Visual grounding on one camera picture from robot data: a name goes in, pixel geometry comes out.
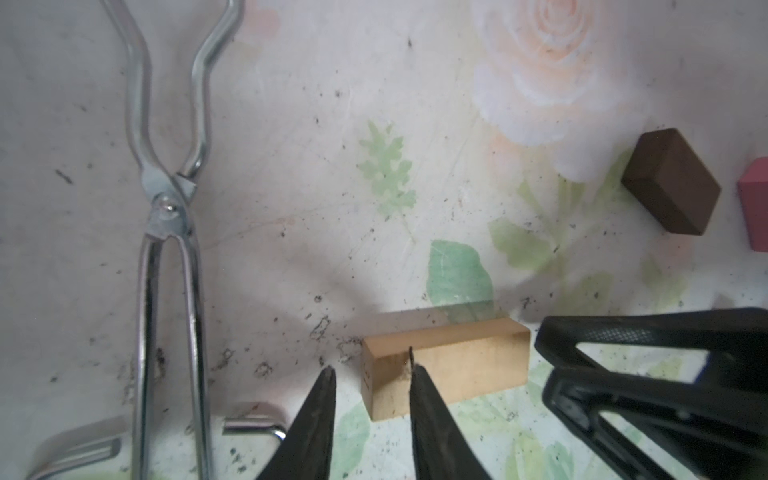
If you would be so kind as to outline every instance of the wooden block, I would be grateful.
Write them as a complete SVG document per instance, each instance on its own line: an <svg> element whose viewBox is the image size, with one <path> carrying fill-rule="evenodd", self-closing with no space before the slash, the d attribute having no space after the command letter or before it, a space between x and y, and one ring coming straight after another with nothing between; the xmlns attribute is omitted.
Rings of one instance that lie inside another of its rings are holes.
<svg viewBox="0 0 768 480"><path fill-rule="evenodd" d="M369 336L362 341L362 398L376 422L406 415L409 347L446 404L528 381L531 331L512 319Z"/></svg>
<svg viewBox="0 0 768 480"><path fill-rule="evenodd" d="M768 252L768 157L752 162L738 186L750 246L756 252Z"/></svg>
<svg viewBox="0 0 768 480"><path fill-rule="evenodd" d="M668 232L703 235L720 185L676 128L642 134L621 183Z"/></svg>

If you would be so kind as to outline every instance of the pink block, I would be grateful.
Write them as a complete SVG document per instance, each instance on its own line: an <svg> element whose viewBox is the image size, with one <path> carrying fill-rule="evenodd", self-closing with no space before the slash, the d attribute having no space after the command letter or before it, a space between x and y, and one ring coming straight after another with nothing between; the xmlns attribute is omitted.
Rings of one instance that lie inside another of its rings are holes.
<svg viewBox="0 0 768 480"><path fill-rule="evenodd" d="M738 186L750 246L756 252L768 252L768 157L752 162Z"/></svg>

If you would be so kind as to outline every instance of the metal rod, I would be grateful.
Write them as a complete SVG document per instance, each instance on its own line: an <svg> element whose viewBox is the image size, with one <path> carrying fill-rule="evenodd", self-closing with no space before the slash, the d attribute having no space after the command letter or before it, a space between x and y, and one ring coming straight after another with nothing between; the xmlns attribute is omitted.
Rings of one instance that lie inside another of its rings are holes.
<svg viewBox="0 0 768 480"><path fill-rule="evenodd" d="M154 152L149 138L149 100L152 62L147 42L123 0L101 0L125 44L128 56L125 89L125 134L141 169L141 186L152 201L165 191L167 172Z"/></svg>
<svg viewBox="0 0 768 480"><path fill-rule="evenodd" d="M85 467L91 463L103 462L118 456L120 439L104 440L92 445L84 445L65 452L60 458L47 462L35 469L26 480L45 480L59 473Z"/></svg>
<svg viewBox="0 0 768 480"><path fill-rule="evenodd" d="M154 351L157 330L157 278L162 240L144 235L139 257L139 300L134 391L134 434L131 478L146 480L149 470L149 425L152 421Z"/></svg>
<svg viewBox="0 0 768 480"><path fill-rule="evenodd" d="M194 180L210 154L210 99L208 80L227 42L243 20L243 0L229 0L219 22L205 39L192 62L190 73L192 102L192 147L179 174Z"/></svg>
<svg viewBox="0 0 768 480"><path fill-rule="evenodd" d="M208 368L206 365L203 294L200 283L200 250L190 232L176 237L184 265L184 292L187 300L187 339L189 342L190 385L192 388L192 425L197 447L197 471L200 478L213 476L210 444L210 406L208 404Z"/></svg>
<svg viewBox="0 0 768 480"><path fill-rule="evenodd" d="M286 438L284 425L267 416L224 419L223 435L274 435L281 442Z"/></svg>

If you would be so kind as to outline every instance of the metal tongs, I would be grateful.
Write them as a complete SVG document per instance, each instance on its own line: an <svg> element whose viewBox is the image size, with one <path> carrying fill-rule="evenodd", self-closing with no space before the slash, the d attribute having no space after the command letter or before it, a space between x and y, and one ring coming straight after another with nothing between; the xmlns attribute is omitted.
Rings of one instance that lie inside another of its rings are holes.
<svg viewBox="0 0 768 480"><path fill-rule="evenodd" d="M131 476L134 480L145 480L148 474L149 426L154 389L157 279L160 275L163 243L173 238L179 244L184 265L192 426L197 449L197 471L200 478L208 479L212 476L212 459L203 297L200 291L200 249L189 203L197 189L195 180L210 154L210 70L240 26L243 18L243 0L229 0L221 19L195 55L191 72L192 148L184 165L173 175L169 174L157 159L149 138L152 66L147 43L123 0L102 0L102 4L127 50L125 129L131 152L141 169L141 186L151 204L139 259L136 400Z"/></svg>

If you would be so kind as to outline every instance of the table surface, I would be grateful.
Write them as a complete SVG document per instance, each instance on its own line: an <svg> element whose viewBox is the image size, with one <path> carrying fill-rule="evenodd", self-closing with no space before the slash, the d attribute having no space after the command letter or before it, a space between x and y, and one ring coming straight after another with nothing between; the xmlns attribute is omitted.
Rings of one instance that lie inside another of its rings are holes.
<svg viewBox="0 0 768 480"><path fill-rule="evenodd" d="M152 139L175 168L188 68L223 2L128 4L154 64ZM372 424L362 406L364 336L765 306L768 257L750 251L736 181L768 154L766 27L760 0L248 0L211 78L192 203L217 478L254 478L275 447L220 436L221 419L258 405L290 421L322 365L339 376L331 477L414 478L409 420ZM9 0L0 31L0 476L23 478L49 437L130 419L148 205L101 6ZM660 127L723 188L702 237L665 233L619 184ZM180 278L169 247L157 480L197 475ZM593 353L672 379L702 359ZM615 478L542 406L549 368L532 352L526 387L452 407L472 449L493 478ZM65 478L127 478L129 450Z"/></svg>

